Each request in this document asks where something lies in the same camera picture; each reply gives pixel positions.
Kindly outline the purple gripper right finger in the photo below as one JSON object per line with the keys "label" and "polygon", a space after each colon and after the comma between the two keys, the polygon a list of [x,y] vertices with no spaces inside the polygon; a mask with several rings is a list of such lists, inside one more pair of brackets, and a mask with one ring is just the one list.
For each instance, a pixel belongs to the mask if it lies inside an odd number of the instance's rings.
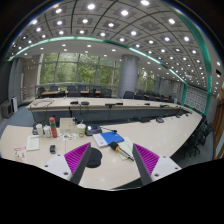
{"label": "purple gripper right finger", "polygon": [[137,144],[133,145],[133,156],[143,185],[150,184],[181,169],[170,157],[159,156]]}

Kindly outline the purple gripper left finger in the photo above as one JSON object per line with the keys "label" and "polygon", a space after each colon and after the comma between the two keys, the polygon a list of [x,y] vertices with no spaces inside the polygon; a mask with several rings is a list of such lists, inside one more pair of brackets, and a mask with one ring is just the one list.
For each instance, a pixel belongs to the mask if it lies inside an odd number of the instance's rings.
{"label": "purple gripper left finger", "polygon": [[91,144],[87,143],[66,153],[53,156],[43,169],[65,180],[79,184],[91,154]]}

